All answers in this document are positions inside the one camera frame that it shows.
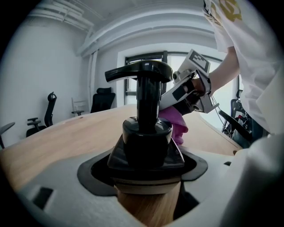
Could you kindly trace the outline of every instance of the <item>pink cloth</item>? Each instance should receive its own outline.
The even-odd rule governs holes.
[[[183,144],[182,135],[188,132],[185,121],[180,112],[176,108],[170,106],[159,112],[159,117],[165,118],[173,125],[172,139],[177,145]]]

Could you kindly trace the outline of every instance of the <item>white t-shirt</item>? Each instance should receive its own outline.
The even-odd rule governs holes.
[[[264,129],[269,127],[256,101],[284,64],[284,55],[268,23],[244,0],[204,0],[219,51],[236,49],[244,91],[244,110]]]

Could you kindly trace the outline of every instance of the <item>wire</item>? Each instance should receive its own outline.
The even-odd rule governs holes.
[[[216,101],[216,99],[214,98],[214,96],[213,96],[213,95],[211,96],[211,98],[212,98],[213,104],[217,104],[217,101]],[[227,129],[227,127],[226,127],[225,123],[222,121],[222,119],[221,119],[221,117],[220,117],[219,113],[217,112],[217,109],[216,109],[216,108],[215,108],[215,111],[216,111],[217,116],[219,117],[220,121],[222,122],[222,125],[224,126],[224,129],[228,132],[228,134],[229,134],[230,138],[232,138],[231,133],[230,133],[230,132],[229,132],[229,130]]]

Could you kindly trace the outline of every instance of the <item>wooden surface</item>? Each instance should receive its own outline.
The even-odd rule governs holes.
[[[78,116],[40,131],[0,152],[1,165],[14,190],[19,190],[50,163],[111,149],[122,133],[122,123],[136,115],[136,105]],[[189,132],[183,146],[233,155],[241,149],[194,112],[184,116]],[[119,194],[119,202],[148,226],[162,226],[173,219],[179,187],[166,195],[136,196]]]

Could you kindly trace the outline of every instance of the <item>forearm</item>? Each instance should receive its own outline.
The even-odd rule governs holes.
[[[239,62],[234,47],[228,48],[228,53],[217,69],[209,74],[211,94],[233,80],[240,73]]]

